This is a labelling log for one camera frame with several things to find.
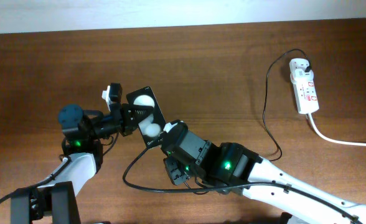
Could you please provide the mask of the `black Galaxy flip phone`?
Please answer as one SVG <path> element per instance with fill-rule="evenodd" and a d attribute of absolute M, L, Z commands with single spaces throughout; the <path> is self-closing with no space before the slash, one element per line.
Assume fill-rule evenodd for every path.
<path fill-rule="evenodd" d="M 140 109 L 134 110 L 135 117 L 138 118 L 138 128 L 143 137 L 145 145 L 152 149 L 161 144 L 161 140 L 157 140 L 163 132 L 166 120 L 158 105 L 155 94 L 150 86 L 146 86 L 126 95 L 130 105 L 151 107 L 152 111 Z"/>

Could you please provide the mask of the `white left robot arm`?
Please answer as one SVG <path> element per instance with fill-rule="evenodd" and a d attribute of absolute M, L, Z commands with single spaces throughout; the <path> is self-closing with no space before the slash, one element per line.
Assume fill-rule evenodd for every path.
<path fill-rule="evenodd" d="M 154 111 L 153 106 L 113 103 L 110 113 L 67 105 L 58 115 L 64 139 L 61 164 L 44 180 L 0 198 L 11 200 L 11 223 L 32 223 L 46 215 L 53 223 L 80 223 L 76 196 L 103 163 L 102 139 L 127 136 Z"/>

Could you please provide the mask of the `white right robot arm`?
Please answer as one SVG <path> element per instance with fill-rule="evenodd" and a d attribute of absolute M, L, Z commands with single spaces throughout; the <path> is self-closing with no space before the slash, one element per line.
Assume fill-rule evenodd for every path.
<path fill-rule="evenodd" d="M 216 146 L 182 121 L 167 123 L 161 136 L 164 154 L 208 189 L 270 204 L 307 223 L 366 223 L 366 205 L 298 180 L 239 143 Z"/>

